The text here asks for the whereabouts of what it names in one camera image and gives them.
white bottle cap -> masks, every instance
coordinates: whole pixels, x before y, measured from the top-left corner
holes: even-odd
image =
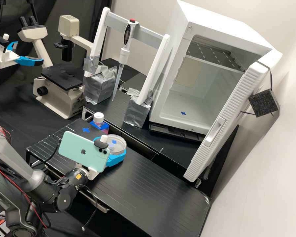
[[[106,143],[108,141],[108,136],[107,135],[102,135],[100,138],[100,142]]]
[[[95,123],[102,123],[104,121],[104,114],[101,112],[96,112],[93,115],[93,122]]]
[[[3,38],[4,38],[5,40],[8,40],[8,39],[9,39],[9,35],[8,35],[8,34],[3,34]]]

small bottle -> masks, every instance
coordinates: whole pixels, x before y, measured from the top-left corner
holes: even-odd
[[[104,122],[104,114],[101,112],[96,112],[93,115],[93,121],[90,123],[92,126],[101,130],[105,134],[109,134],[109,125]]]

blue cross marker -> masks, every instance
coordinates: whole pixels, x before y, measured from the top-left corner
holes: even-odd
[[[83,130],[83,132],[90,133],[90,130],[89,130],[89,128],[83,128],[82,130]]]

tape-wrapped box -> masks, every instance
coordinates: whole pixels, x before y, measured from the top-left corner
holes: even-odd
[[[151,91],[148,93],[147,99],[141,105],[136,104],[139,91],[130,88],[128,94],[131,94],[131,98],[127,105],[124,122],[132,126],[142,128],[151,108]]]
[[[112,95],[117,69],[106,66],[101,73],[83,78],[84,96],[87,102],[96,105]]]

black foam block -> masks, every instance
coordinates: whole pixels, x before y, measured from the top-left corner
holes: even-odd
[[[262,91],[249,97],[249,102],[253,108],[256,117],[263,116],[279,110],[279,104],[271,89]]]

